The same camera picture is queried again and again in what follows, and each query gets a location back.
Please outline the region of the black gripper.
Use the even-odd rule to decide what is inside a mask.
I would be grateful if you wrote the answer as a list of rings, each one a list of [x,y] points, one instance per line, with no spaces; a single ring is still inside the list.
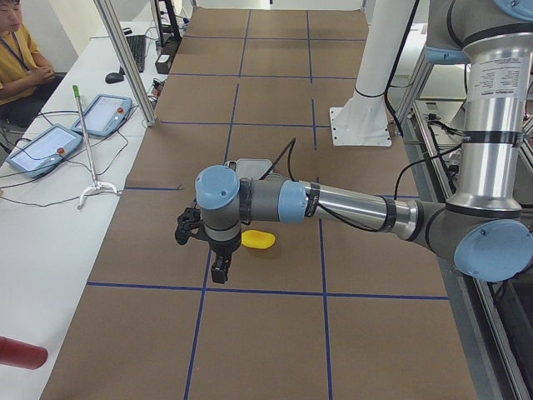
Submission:
[[[229,229],[216,230],[205,227],[207,241],[210,249],[216,254],[215,261],[211,266],[212,281],[225,284],[232,263],[232,254],[241,246],[242,229],[231,227]]]

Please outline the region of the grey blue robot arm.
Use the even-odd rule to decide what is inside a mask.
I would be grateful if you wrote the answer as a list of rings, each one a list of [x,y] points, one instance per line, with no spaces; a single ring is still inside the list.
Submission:
[[[456,191],[444,202],[399,201],[270,173],[204,169],[195,186],[196,237],[215,253],[212,280],[227,280],[242,224],[319,216],[371,233],[394,233],[465,275],[505,281],[532,262],[532,236],[513,190],[532,58],[529,1],[433,1],[427,44],[471,65]]]

